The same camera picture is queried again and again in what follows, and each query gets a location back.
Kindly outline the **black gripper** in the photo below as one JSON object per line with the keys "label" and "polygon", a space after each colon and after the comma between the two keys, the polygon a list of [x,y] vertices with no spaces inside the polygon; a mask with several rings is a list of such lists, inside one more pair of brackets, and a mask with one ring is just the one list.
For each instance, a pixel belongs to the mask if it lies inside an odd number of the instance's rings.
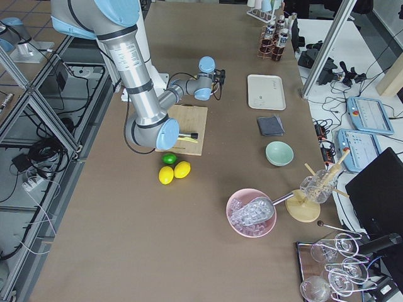
{"label": "black gripper", "polygon": [[215,69],[212,82],[212,91],[217,92],[225,82],[225,70]]}

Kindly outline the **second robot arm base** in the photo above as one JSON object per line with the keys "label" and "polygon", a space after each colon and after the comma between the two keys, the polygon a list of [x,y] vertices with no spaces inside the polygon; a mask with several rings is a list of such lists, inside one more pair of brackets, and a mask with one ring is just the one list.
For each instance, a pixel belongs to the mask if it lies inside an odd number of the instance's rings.
{"label": "second robot arm base", "polygon": [[38,42],[17,17],[1,20],[1,48],[17,63],[39,64],[54,42]]}

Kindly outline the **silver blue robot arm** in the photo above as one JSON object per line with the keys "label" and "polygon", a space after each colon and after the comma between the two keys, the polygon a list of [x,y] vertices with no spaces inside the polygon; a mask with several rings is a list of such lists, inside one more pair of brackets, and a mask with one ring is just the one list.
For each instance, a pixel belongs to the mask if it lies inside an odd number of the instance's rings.
{"label": "silver blue robot arm", "polygon": [[161,95],[149,75],[144,19],[139,1],[52,1],[55,30],[65,35],[96,40],[109,52],[135,113],[125,123],[125,138],[143,147],[168,150],[179,138],[179,123],[168,109],[185,95],[209,100],[214,84],[223,84],[224,70],[209,56],[199,61],[194,79],[176,79]]}

